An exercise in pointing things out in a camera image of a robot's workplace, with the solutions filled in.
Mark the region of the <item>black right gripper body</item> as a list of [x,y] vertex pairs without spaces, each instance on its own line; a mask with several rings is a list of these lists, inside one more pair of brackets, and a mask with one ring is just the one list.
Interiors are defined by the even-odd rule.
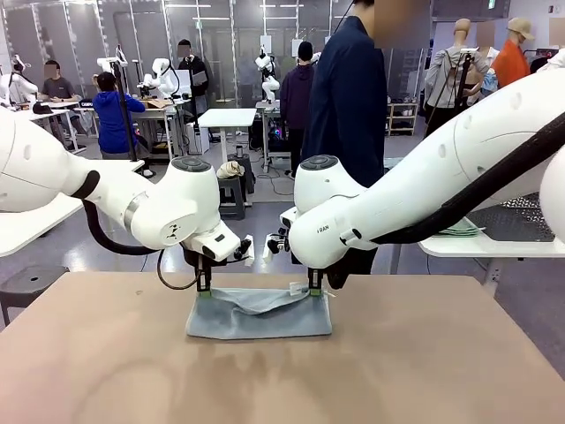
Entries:
[[340,290],[344,287],[348,276],[351,274],[351,265],[349,264],[334,264],[326,269],[319,269],[323,271],[323,278],[328,280],[329,287],[333,290]]

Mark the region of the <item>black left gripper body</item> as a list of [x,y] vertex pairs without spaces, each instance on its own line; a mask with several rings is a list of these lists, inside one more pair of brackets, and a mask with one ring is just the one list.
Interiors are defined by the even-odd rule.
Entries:
[[183,248],[183,255],[185,262],[192,266],[195,270],[211,269],[214,267],[221,267],[222,263],[216,261],[204,254]]

